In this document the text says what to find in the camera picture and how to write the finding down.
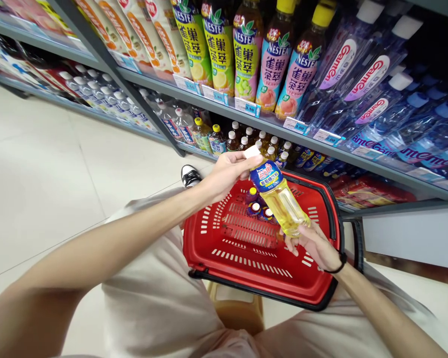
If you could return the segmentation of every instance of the black wrist band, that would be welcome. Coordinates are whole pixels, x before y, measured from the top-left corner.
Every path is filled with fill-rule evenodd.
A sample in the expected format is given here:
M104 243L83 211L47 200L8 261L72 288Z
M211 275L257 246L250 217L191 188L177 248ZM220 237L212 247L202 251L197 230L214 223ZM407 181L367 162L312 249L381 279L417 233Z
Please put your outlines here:
M327 273L339 273L340 271L342 271L342 268L345 266L345 264L347 263L347 255L345 253L343 253L342 255L340 255L340 260L342 261L342 264L340 265L339 268L337 268L335 271L327 271L324 270L324 272Z

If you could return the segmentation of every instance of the white floor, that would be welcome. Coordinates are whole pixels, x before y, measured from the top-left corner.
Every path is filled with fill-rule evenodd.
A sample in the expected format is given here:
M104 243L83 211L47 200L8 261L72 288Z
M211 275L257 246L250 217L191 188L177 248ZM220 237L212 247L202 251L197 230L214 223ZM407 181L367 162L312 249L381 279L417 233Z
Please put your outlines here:
M0 292L48 252L136 198L181 185L180 168L209 161L0 88ZM448 329L448 285L379 269ZM265 300L266 325L299 309ZM95 288L75 313L64 354L104 357L103 300Z

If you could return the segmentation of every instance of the shoe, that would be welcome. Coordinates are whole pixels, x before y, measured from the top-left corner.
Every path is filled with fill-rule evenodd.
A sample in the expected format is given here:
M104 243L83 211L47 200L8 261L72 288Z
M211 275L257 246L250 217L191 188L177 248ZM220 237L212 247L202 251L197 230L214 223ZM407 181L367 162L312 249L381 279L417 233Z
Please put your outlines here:
M202 180L198 170L191 166L185 165L181 168L181 179L185 188L189 188L199 184Z

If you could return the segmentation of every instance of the blue bottle label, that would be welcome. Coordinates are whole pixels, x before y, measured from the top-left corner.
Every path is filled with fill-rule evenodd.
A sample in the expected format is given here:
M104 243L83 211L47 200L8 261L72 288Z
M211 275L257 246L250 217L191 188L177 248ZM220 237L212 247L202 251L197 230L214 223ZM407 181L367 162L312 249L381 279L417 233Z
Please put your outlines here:
M278 186L284 176L274 162L267 161L251 171L250 179L259 192L267 192Z

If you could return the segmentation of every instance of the small bottle in basket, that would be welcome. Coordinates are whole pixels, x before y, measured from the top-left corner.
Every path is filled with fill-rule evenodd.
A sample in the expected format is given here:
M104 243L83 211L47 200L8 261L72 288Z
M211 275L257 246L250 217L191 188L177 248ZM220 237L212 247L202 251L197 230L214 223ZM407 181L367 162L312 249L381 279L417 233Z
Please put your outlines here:
M244 152L246 158L259 154L256 146L252 146ZM264 158L260 165L250 171L250 179L259 190L284 233L287 236L299 237L298 226L309 226L310 218L302 211L279 167L273 161Z

